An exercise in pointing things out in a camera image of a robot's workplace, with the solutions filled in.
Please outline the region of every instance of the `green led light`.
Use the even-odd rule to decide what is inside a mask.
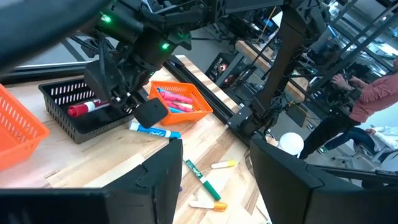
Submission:
[[[168,43],[164,43],[164,44],[162,45],[162,49],[163,49],[163,50],[167,50],[168,47],[170,47],[170,44],[168,44]]]
[[[101,20],[104,21],[104,22],[111,22],[112,21],[111,18],[109,16],[105,15],[105,14],[103,14],[101,16]]]

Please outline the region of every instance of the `pink shirt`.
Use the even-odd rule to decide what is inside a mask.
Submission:
[[[356,100],[350,118],[366,122],[375,112],[398,102],[398,73],[377,79],[363,89]]]

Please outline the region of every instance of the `orange basket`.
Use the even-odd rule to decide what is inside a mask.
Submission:
[[[50,131],[0,84],[0,170],[29,158]]]
[[[157,91],[158,88],[191,98],[193,100],[193,112],[172,113],[160,93]],[[206,102],[204,97],[191,83],[151,81],[149,99],[153,98],[159,98],[169,111],[168,115],[160,122],[164,126],[186,121],[197,122],[213,112],[213,109]]]

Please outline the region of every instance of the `desk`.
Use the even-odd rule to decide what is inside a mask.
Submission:
[[[258,51],[261,51],[260,46],[258,46],[257,44],[254,44],[253,46],[255,48],[257,48]],[[232,71],[233,67],[236,66],[243,58],[248,58],[250,61],[253,61],[257,56],[256,51],[253,50],[252,47],[249,46],[248,44],[246,44],[243,40],[238,41],[236,43],[235,47],[236,47],[236,50],[238,51],[238,54],[235,56],[235,59],[231,62],[231,65],[229,65],[229,67],[223,73],[223,75],[219,78],[219,80],[217,80],[217,82],[216,82],[217,84],[219,84],[219,82],[222,82],[224,80],[223,77],[226,78],[228,76],[229,69],[230,69],[230,71]],[[273,51],[270,48],[267,48],[267,49],[265,49],[265,51],[262,54],[264,56],[266,56],[267,58],[271,59],[272,53],[273,53]],[[257,68],[261,69],[264,73],[266,71],[268,71],[268,69],[271,68],[271,65],[262,57],[259,57],[256,60],[255,66]],[[299,77],[299,78],[292,78],[292,79],[297,84],[299,84],[304,90],[307,90],[308,80],[306,78]],[[296,99],[297,102],[303,102],[305,99],[305,95],[299,89],[297,89],[295,86],[293,86],[293,84],[291,84],[291,82],[288,82],[285,91],[290,93]]]
[[[233,111],[238,110],[238,106],[194,64],[184,56],[179,58],[226,105]],[[152,79],[177,81],[164,68]],[[29,160],[0,173],[0,187],[102,187],[135,168],[168,143],[166,138],[119,126],[83,144],[75,144],[45,111],[43,96],[37,88],[41,83],[55,81],[60,80],[7,86],[51,133]],[[183,191],[178,196],[174,223],[244,223],[243,220],[245,223],[265,223],[264,216],[256,207],[258,203],[263,204],[256,181],[244,162],[244,153],[248,148],[215,115],[210,114],[196,124],[168,126],[167,129],[181,132],[184,154],[212,183],[222,201],[228,204],[225,212],[189,207],[190,201],[211,196],[183,165]],[[212,163],[228,159],[239,161],[239,164],[227,169],[210,169]]]

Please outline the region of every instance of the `green marker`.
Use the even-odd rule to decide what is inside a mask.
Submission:
[[[219,201],[221,199],[220,195],[217,193],[217,191],[211,186],[209,181],[206,179],[206,177],[203,176],[203,174],[193,165],[191,160],[189,159],[184,159],[185,164],[192,170],[193,174],[195,174],[196,177],[200,180],[200,182],[203,184],[203,186],[206,188],[207,191],[213,196],[213,198],[216,201]]]

